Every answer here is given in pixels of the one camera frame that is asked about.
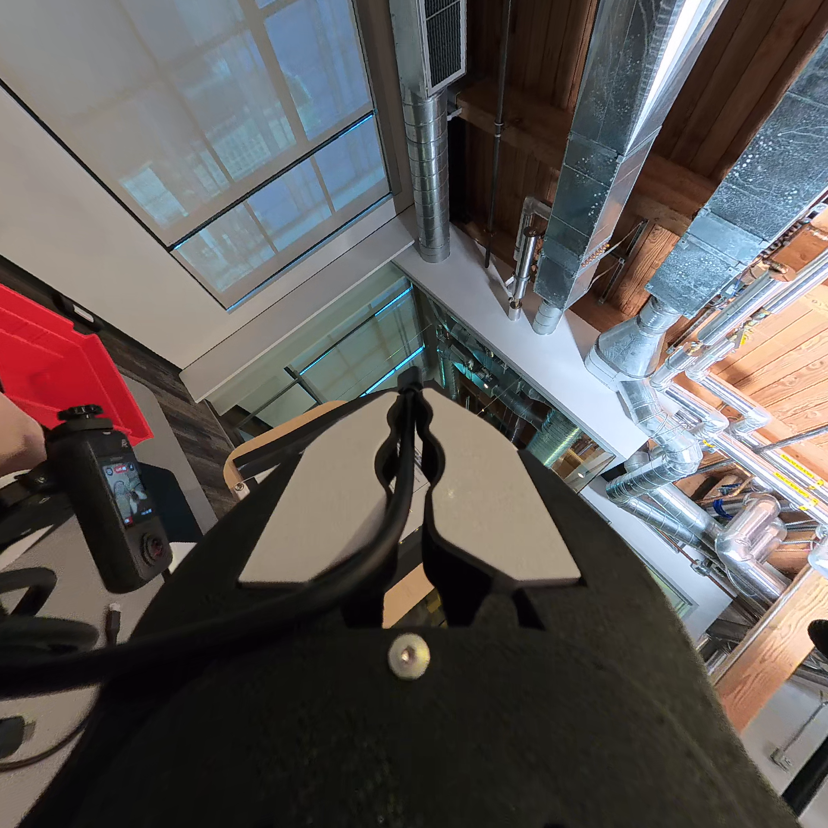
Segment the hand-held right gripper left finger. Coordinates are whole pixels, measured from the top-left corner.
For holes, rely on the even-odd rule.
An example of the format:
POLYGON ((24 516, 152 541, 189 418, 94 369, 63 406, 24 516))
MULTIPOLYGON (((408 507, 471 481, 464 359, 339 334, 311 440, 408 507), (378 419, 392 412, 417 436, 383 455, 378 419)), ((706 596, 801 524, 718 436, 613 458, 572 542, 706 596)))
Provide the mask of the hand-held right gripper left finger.
POLYGON ((388 502, 380 450, 401 395, 385 392, 305 448, 238 577, 239 585, 300 585, 347 560, 377 532, 388 502))

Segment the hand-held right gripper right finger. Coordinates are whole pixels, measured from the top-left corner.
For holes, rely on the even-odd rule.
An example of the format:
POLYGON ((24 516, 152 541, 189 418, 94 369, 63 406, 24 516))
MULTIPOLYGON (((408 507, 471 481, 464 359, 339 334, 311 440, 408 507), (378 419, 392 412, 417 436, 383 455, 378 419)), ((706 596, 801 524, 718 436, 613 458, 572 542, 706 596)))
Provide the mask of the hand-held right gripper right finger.
POLYGON ((420 393, 417 431, 429 483, 422 562, 451 590, 568 587, 581 572, 517 448, 435 388, 420 393))

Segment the person's left hand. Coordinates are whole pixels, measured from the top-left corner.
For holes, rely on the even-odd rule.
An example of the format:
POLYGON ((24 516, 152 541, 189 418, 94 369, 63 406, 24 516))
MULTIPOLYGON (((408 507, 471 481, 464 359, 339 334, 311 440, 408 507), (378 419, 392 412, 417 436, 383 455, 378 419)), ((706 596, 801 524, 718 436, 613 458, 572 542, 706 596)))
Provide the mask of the person's left hand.
POLYGON ((1 476, 31 470, 46 459, 41 425, 1 393, 1 476))

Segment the red plastic bin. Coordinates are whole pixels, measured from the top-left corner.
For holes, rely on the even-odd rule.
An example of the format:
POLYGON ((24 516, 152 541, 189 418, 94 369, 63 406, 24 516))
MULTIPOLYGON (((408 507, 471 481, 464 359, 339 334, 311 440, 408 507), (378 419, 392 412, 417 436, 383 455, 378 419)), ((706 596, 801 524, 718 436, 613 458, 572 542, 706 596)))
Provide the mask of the red plastic bin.
POLYGON ((153 438, 141 409, 98 336, 1 286, 3 393, 49 429, 60 411, 88 404, 136 446, 153 438))

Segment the glass partition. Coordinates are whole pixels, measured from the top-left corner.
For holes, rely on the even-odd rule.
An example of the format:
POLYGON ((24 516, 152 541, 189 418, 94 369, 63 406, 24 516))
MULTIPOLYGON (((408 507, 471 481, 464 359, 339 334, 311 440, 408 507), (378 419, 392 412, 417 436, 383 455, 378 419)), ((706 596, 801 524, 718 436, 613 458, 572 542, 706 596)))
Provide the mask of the glass partition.
POLYGON ((417 293, 393 262, 367 276, 208 396, 221 416, 275 427, 327 401, 350 401, 425 366, 417 293))

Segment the cluster of silver insulated pipes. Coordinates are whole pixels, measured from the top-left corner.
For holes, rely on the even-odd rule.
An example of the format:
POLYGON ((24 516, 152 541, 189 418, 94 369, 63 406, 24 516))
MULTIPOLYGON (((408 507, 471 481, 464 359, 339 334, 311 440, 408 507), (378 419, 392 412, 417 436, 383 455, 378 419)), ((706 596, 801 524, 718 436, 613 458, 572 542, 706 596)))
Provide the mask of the cluster of silver insulated pipes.
POLYGON ((771 416, 710 368, 736 349, 750 323, 787 308, 826 277, 826 253, 791 282, 765 272, 699 330, 696 339, 657 367, 659 349, 679 313, 651 298, 639 313, 601 334, 585 366, 621 397, 628 415, 651 440, 652 459, 634 461, 606 488, 619 508, 718 561, 732 584, 757 606, 772 606, 788 580, 768 563, 784 539, 778 495, 826 528, 826 484, 756 432, 771 416), (692 502, 676 482, 699 470, 703 449, 716 450, 756 479, 725 525, 692 502))

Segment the shiny chrome pipe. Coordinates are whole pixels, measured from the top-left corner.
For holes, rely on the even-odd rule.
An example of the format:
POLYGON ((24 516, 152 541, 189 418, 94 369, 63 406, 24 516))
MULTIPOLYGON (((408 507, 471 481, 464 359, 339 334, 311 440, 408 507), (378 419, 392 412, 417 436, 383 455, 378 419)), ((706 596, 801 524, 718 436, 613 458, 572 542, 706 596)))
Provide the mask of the shiny chrome pipe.
POLYGON ((509 289, 507 315, 511 321, 517 321, 523 315, 523 300, 551 215, 552 207, 549 203, 533 195, 528 195, 523 201, 514 248, 516 266, 506 282, 509 289))

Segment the thin black ceiling pipe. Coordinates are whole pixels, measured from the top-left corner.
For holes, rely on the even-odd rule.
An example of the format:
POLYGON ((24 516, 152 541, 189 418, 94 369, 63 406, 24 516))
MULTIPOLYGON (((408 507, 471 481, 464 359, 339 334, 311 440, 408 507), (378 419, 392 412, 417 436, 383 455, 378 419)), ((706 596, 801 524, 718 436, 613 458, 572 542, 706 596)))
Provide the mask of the thin black ceiling pipe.
POLYGON ((502 131, 504 126, 504 97, 506 79, 508 75, 508 55, 510 44, 512 16, 512 1, 502 2, 501 39, 499 51, 499 72, 496 96, 496 109, 493 118, 492 134, 492 169, 490 182, 489 212, 486 223, 486 244, 484 248, 483 268, 487 270, 491 264, 492 242, 494 237, 494 219, 499 186, 499 165, 502 131))

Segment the large window with shade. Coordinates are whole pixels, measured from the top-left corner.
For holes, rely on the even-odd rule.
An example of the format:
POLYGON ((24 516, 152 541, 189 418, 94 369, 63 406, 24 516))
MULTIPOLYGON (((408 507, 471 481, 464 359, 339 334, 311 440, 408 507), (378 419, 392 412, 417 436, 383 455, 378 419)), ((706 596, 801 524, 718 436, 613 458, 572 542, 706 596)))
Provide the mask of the large window with shade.
POLYGON ((355 2, 1 18, 3 83, 226 311, 398 191, 355 2))

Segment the metal vent grille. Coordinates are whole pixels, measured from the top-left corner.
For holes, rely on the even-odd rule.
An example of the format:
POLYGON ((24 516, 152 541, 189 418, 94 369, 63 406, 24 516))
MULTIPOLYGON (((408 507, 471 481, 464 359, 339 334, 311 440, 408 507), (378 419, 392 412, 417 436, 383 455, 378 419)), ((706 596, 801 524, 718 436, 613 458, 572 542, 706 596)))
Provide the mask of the metal vent grille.
POLYGON ((427 96, 432 96, 467 71, 467 2, 420 2, 427 96))

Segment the round spiral metal duct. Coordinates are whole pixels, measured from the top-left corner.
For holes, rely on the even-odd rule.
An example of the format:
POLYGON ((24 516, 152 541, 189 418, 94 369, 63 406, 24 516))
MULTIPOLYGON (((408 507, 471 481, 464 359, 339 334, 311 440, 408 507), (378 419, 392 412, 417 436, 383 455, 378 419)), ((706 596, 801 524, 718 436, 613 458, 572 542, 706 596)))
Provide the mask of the round spiral metal duct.
POLYGON ((418 247, 424 261, 437 264, 450 256, 450 179, 447 96, 421 97, 401 87, 418 247))

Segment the narrow rectangular metal duct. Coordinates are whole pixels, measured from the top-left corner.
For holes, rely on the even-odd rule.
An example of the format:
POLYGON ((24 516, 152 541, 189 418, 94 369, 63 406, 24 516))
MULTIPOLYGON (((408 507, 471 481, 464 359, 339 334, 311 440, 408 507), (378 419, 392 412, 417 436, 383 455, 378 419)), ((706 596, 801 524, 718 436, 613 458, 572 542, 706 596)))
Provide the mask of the narrow rectangular metal duct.
POLYGON ((725 1, 600 2, 534 284, 541 336, 588 291, 725 1))

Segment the wide rectangular metal duct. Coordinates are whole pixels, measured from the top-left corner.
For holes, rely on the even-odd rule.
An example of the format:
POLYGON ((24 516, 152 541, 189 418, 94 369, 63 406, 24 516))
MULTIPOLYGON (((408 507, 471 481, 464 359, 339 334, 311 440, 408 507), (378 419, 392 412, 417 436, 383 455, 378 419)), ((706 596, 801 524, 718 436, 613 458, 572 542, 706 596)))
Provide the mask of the wide rectangular metal duct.
POLYGON ((587 370, 610 388, 618 377, 650 376, 668 329, 693 318, 794 223, 825 191, 826 170, 824 38, 646 285, 642 309, 595 341, 587 370))

